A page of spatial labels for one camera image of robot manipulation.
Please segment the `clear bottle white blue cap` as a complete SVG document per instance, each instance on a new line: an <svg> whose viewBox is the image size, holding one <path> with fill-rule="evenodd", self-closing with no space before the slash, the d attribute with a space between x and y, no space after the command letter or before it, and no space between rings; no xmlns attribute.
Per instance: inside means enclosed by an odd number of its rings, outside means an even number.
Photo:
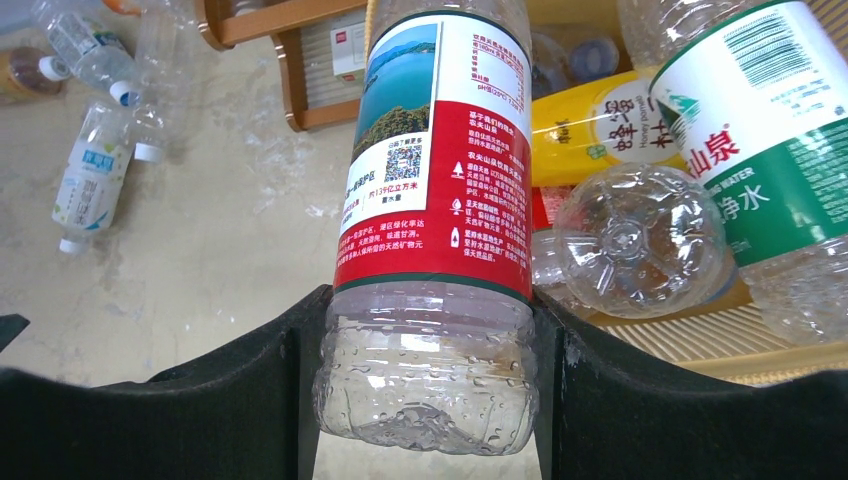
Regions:
<svg viewBox="0 0 848 480"><path fill-rule="evenodd" d="M137 160L161 163L187 125L198 39L192 1L144 1L135 49L141 103L133 112Z"/></svg>

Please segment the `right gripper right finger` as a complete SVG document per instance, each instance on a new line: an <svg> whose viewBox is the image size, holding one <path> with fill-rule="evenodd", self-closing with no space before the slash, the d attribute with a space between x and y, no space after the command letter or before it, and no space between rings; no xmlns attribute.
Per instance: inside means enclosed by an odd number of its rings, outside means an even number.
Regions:
<svg viewBox="0 0 848 480"><path fill-rule="evenodd" d="M843 479L847 375L756 388L685 370L532 301L545 479Z"/></svg>

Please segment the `white label bottle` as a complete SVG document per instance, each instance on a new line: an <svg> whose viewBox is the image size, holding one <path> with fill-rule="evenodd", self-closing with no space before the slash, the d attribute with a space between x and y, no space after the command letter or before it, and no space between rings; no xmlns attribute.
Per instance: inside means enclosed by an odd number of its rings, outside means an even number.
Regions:
<svg viewBox="0 0 848 480"><path fill-rule="evenodd" d="M61 252L82 254L111 227L132 158L130 120L109 100L88 103L52 210Z"/></svg>

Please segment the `yellow plastic bin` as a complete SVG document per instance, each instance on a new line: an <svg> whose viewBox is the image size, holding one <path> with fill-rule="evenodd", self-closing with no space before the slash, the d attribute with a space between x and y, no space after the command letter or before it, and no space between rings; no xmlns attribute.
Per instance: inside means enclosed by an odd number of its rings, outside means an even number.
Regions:
<svg viewBox="0 0 848 480"><path fill-rule="evenodd" d="M631 67L624 51L616 1L526 1L534 30L549 24L577 24L603 32L620 52L618 72ZM847 1L805 1L847 55ZM367 1L366 44L388 28L394 1ZM796 346L771 333L747 287L737 281L712 304L675 315L625 320L596 313L580 317L657 358L702 375L763 386L823 370L847 370L847 343Z"/></svg>

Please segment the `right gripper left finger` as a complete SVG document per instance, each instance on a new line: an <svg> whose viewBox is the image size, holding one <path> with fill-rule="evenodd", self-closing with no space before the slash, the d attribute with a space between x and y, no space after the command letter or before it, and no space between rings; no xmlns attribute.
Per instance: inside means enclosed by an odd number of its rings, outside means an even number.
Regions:
<svg viewBox="0 0 848 480"><path fill-rule="evenodd" d="M309 479L312 384L332 297L144 382L81 387L1 371L5 479Z"/></svg>

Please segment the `green label bottle green cap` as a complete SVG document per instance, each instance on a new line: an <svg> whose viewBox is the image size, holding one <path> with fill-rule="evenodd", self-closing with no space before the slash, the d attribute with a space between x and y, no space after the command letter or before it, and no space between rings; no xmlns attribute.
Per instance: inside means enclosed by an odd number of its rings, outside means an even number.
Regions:
<svg viewBox="0 0 848 480"><path fill-rule="evenodd" d="M621 1L622 37L717 204L764 323L847 338L847 64L803 1Z"/></svg>

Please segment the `red label bottle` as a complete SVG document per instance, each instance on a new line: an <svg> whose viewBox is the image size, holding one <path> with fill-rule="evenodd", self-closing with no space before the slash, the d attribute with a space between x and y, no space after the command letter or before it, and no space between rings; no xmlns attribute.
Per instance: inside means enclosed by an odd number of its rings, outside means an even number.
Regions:
<svg viewBox="0 0 848 480"><path fill-rule="evenodd" d="M313 383L327 433L505 456L538 406L522 1L381 1Z"/></svg>

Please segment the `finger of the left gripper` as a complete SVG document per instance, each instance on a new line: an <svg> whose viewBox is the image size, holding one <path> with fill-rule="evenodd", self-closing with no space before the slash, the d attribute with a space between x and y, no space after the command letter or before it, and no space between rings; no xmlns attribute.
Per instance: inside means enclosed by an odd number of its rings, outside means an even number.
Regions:
<svg viewBox="0 0 848 480"><path fill-rule="evenodd" d="M28 326L30 321L20 314L0 316L0 351L6 349Z"/></svg>

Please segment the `yellow juice bottle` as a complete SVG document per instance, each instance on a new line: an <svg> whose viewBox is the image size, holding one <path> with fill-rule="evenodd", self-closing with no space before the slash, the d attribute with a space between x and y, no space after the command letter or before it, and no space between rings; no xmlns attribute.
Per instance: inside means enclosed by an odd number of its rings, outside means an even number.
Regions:
<svg viewBox="0 0 848 480"><path fill-rule="evenodd" d="M684 160L646 80L609 76L532 104L532 185L576 185L622 163L683 170Z"/></svg>

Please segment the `small clear blue-label bottle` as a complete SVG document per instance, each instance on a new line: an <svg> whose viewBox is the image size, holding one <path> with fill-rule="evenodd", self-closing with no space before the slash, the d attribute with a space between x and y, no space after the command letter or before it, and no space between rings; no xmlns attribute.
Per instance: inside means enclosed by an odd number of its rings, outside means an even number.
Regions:
<svg viewBox="0 0 848 480"><path fill-rule="evenodd" d="M50 46L86 85L124 107L141 103L136 63L89 1L39 0L31 16Z"/></svg>

